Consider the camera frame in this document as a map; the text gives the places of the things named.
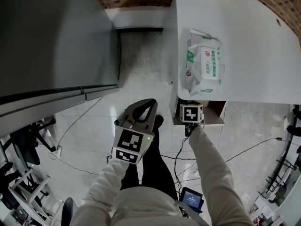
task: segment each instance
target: white sleeve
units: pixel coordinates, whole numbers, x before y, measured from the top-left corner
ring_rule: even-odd
[[[92,184],[85,199],[72,218],[71,226],[111,225],[109,212],[121,188],[121,180],[126,174],[128,162],[111,159]]]
[[[189,144],[196,156],[201,185],[213,226],[252,226],[234,191],[231,171],[201,127],[193,130]]]

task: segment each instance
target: white plastic package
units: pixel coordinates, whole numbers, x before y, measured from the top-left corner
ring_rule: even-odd
[[[218,93],[224,75],[223,47],[217,38],[191,30],[187,49],[186,88],[190,95]]]

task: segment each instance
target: floor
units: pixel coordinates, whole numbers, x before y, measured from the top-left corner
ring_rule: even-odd
[[[173,126],[169,111],[171,85],[160,81],[159,32],[123,33],[120,91],[75,106],[55,115],[56,124],[51,130],[55,145],[62,146],[61,160],[81,170],[98,174],[106,165],[114,140],[113,122],[123,110],[138,100],[154,98],[158,102],[158,113],[164,116],[160,128],[160,150],[164,155],[175,157],[184,138],[184,127]],[[64,135],[66,130],[83,114]],[[222,157],[227,160],[239,152],[272,137],[287,137],[282,129],[283,118],[289,113],[289,105],[228,102],[224,115],[225,126],[206,127],[208,134]],[[271,140],[240,155],[228,163],[234,177],[235,190],[247,211],[252,207],[267,176],[274,170],[276,159],[281,155],[285,142]],[[59,200],[72,197],[78,205],[90,188],[95,175],[78,171],[59,160],[52,160],[43,146],[37,148],[41,165],[34,166],[37,175],[50,175],[49,190]],[[185,143],[182,158],[193,158],[194,154]],[[13,151],[10,158],[19,164]],[[174,177],[174,160],[163,159]],[[181,181],[198,178],[194,161],[177,161],[176,171]],[[142,177],[142,164],[138,165]],[[202,192],[200,179],[183,183]],[[54,201],[48,200],[45,207],[52,208]],[[201,215],[211,223],[206,204]]]

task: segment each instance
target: display screen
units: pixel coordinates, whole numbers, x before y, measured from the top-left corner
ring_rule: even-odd
[[[187,204],[190,207],[194,207],[198,209],[200,202],[201,202],[200,196],[185,191],[185,195],[183,197],[183,203]]]

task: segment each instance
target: small screen device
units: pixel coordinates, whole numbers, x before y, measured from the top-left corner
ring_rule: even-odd
[[[183,187],[179,201],[191,207],[195,212],[201,213],[201,208],[204,203],[202,197],[202,194],[193,191],[190,188]]]

